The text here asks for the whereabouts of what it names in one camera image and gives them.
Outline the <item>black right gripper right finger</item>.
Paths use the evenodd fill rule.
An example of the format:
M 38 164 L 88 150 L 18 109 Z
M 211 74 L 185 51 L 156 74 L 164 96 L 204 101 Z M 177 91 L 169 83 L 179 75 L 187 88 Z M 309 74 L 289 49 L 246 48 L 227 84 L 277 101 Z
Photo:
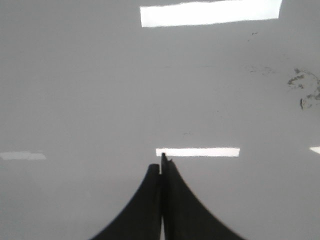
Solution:
M 161 176 L 161 210 L 166 240 L 243 239 L 206 209 L 165 153 L 161 154 Z

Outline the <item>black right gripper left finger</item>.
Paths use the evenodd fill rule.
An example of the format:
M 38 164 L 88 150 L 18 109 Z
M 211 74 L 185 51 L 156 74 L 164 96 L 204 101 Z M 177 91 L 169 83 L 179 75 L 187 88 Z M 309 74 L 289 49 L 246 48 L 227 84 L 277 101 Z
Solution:
M 94 240 L 159 240 L 161 237 L 161 175 L 150 164 L 139 188 L 124 209 Z

